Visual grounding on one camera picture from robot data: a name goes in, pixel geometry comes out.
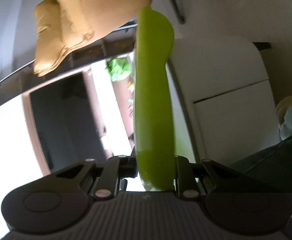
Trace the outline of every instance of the dark green fabric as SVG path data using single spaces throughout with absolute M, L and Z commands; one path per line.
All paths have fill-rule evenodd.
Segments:
M 230 167 L 292 196 L 292 136 Z

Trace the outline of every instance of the white cabinet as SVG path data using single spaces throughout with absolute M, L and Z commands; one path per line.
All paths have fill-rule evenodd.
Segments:
M 206 157 L 230 165 L 280 142 L 268 81 L 194 104 Z
M 238 36 L 177 39 L 171 61 L 193 102 L 268 80 L 257 48 Z

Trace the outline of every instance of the green object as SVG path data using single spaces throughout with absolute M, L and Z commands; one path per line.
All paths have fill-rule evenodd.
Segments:
M 173 43 L 170 22 L 150 7 L 143 8 L 137 28 L 134 136 L 146 190 L 174 189 L 174 127 L 166 75 Z
M 106 67 L 111 81 L 121 81 L 127 78 L 131 73 L 130 64 L 127 58 L 114 58 Z

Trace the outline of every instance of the beige cushion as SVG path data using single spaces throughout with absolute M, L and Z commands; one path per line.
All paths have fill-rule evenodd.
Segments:
M 82 10 L 98 40 L 138 17 L 141 8 L 152 0 L 81 0 Z
M 56 0 L 44 0 L 39 3 L 34 14 L 37 25 L 37 46 L 34 62 L 34 73 L 51 69 L 63 54 L 60 24 L 60 7 Z
M 94 32 L 80 6 L 80 0 L 59 0 L 59 3 L 66 10 L 73 31 L 84 34 L 87 39 L 90 38 Z
M 85 36 L 82 33 L 73 31 L 64 9 L 61 9 L 60 21 L 63 42 L 67 49 L 71 49 L 74 46 L 80 45 L 82 42 L 86 42 Z
M 72 51 L 136 18 L 152 0 L 45 0 L 35 8 L 38 41 L 34 73 L 53 71 Z

